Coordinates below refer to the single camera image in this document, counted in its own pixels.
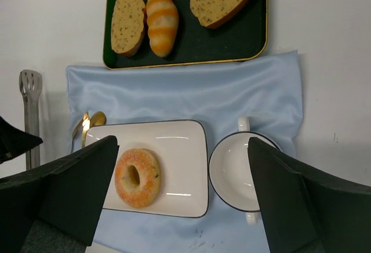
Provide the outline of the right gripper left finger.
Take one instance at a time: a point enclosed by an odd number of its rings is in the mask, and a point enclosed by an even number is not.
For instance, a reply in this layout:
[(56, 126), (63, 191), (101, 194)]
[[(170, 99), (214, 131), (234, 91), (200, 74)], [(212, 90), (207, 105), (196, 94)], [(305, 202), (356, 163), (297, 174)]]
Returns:
[(85, 252), (118, 156), (115, 136), (1, 179), (1, 252)]

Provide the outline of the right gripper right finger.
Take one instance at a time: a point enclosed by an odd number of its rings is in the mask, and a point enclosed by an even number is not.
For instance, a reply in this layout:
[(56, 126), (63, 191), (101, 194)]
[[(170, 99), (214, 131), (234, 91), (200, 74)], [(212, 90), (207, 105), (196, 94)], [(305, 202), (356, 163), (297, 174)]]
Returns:
[(271, 252), (370, 252), (370, 187), (323, 172), (259, 138), (248, 158)]

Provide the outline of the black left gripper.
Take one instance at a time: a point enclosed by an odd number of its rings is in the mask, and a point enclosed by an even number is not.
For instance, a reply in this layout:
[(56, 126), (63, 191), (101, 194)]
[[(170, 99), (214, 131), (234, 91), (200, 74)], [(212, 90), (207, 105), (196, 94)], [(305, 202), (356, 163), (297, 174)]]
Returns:
[(21, 131), (1, 117), (1, 164), (38, 147), (43, 140)]

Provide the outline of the silver metal tongs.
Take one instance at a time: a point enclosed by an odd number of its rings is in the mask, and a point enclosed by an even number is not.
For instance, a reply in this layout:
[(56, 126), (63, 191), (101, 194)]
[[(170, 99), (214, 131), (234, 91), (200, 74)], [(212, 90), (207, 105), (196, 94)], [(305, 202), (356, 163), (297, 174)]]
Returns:
[(19, 88), (24, 103), (24, 129), (39, 137), (39, 97), (42, 92), (42, 76), (34, 70), (22, 70)]

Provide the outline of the sugared donut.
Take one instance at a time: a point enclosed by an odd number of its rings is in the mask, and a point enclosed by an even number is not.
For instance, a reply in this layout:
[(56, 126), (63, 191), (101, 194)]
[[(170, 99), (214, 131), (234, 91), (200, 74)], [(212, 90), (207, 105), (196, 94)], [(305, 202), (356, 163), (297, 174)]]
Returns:
[(157, 159), (145, 149), (125, 151), (115, 166), (114, 183), (119, 198), (133, 208), (150, 205), (161, 186)]

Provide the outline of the bread slice left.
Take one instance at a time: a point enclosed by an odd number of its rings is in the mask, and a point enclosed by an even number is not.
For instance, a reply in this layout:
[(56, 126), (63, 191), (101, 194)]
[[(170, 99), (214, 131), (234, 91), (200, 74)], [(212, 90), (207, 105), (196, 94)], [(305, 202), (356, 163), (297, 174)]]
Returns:
[(119, 55), (135, 55), (146, 34), (143, 0), (116, 0), (111, 19), (111, 49)]

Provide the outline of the white rectangular plate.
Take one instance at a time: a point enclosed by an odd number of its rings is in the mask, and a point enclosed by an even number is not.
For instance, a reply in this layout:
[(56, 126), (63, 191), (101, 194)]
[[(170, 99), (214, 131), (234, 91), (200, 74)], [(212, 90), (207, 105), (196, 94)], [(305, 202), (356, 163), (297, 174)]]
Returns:
[(102, 125), (87, 131), (90, 145), (108, 135), (117, 137), (122, 155), (129, 149), (146, 149), (161, 171), (159, 193), (149, 206), (134, 208), (119, 198), (110, 182), (104, 209), (199, 218), (209, 206), (208, 152), (203, 126), (195, 120)]

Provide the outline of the light blue cloth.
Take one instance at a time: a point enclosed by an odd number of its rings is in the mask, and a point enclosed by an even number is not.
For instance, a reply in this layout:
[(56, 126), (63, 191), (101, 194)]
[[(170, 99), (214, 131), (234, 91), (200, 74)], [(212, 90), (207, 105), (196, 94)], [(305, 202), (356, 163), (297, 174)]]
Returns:
[[(209, 150), (248, 117), (253, 131), (294, 155), (303, 120), (299, 53), (242, 63), (110, 71), (66, 69), (70, 123), (102, 111), (110, 124), (196, 120)], [(210, 192), (201, 218), (176, 218), (104, 210), (94, 241), (121, 252), (268, 252), (264, 226)]]

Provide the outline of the black rectangular tray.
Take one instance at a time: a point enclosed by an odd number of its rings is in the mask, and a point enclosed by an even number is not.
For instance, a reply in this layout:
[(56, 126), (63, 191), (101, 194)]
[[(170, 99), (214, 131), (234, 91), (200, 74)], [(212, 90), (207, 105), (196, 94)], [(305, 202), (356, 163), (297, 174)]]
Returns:
[(199, 24), (190, 0), (173, 0), (180, 15), (176, 42), (166, 58), (156, 56), (144, 37), (132, 57), (111, 49), (111, 19), (116, 0), (107, 0), (103, 62), (111, 70), (244, 61), (257, 57), (268, 40), (268, 0), (249, 0), (240, 12), (217, 29)]

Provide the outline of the croissant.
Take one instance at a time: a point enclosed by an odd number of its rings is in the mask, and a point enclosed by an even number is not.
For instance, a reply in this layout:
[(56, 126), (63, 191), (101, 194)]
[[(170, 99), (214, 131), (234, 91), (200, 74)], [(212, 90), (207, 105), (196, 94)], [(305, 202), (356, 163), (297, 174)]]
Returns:
[(150, 48), (158, 57), (167, 57), (174, 46), (179, 26), (179, 13), (172, 0), (147, 0)]

